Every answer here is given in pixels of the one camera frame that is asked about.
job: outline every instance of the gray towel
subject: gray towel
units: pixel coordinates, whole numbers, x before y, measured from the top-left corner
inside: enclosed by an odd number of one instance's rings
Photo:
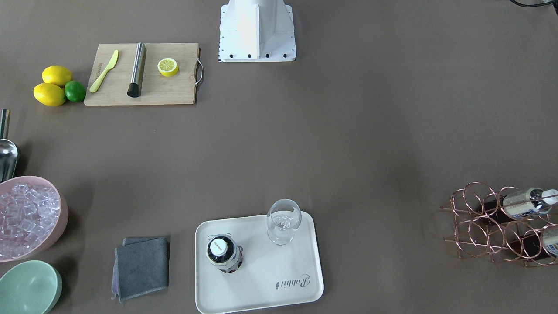
[[[164,237],[126,238],[114,257],[112,291],[121,302],[169,285]]]

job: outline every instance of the pink bowl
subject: pink bowl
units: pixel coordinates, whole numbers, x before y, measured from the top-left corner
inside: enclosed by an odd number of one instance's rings
[[[52,185],[52,183],[50,183],[49,181],[47,181],[43,178],[34,177],[32,175],[25,175],[23,177],[17,177],[17,178],[13,178],[13,179],[10,179],[8,181],[2,182],[2,183],[0,183],[0,195],[2,195],[4,193],[9,193],[12,190],[13,186],[18,184],[18,183],[26,183],[26,184],[32,184],[32,185],[44,185],[44,186],[53,188],[56,191],[56,194],[58,195],[58,197],[60,198],[60,213],[58,215],[58,220],[56,221],[56,224],[54,225],[54,227],[50,231],[50,234],[46,237],[46,239],[43,242],[41,242],[35,248],[29,250],[29,252],[26,252],[26,253],[24,253],[24,254],[16,257],[16,258],[11,258],[11,259],[0,258],[0,263],[5,262],[5,261],[14,261],[14,260],[25,259],[25,258],[31,257],[31,256],[33,256],[33,255],[35,255],[39,252],[42,252],[42,251],[48,249],[52,244],[54,244],[54,242],[58,241],[58,239],[60,238],[60,236],[64,232],[64,229],[66,229],[66,225],[68,224],[68,204],[66,203],[66,200],[64,199],[62,194],[60,194],[58,189],[56,189],[56,187],[54,185]]]

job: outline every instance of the cutting board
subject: cutting board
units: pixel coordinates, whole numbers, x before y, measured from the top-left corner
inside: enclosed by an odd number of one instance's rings
[[[132,76],[137,43],[99,44],[83,102],[87,106],[127,106],[143,104],[193,104],[196,102],[196,70],[198,68],[199,44],[145,44],[146,56],[143,70],[141,96],[132,98],[126,94]],[[118,49],[118,61],[107,73],[103,84],[95,93],[89,88],[99,77]],[[157,64],[161,59],[173,58],[179,71],[171,77],[159,73]]]

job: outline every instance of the ice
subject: ice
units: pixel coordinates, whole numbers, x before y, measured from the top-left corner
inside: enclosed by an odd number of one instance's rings
[[[0,261],[41,244],[60,216],[60,198],[44,185],[16,184],[0,195]]]

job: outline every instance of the lime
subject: lime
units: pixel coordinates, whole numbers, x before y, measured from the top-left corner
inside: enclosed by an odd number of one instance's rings
[[[178,73],[178,63],[175,59],[164,58],[157,64],[157,69],[164,77],[171,77]]]
[[[51,65],[42,72],[42,81],[64,87],[67,82],[72,80],[70,70],[59,65]]]
[[[41,83],[33,89],[33,96],[47,106],[59,106],[66,101],[64,90],[52,83]]]
[[[71,102],[82,102],[85,99],[85,87],[76,80],[71,80],[64,85],[64,93]]]

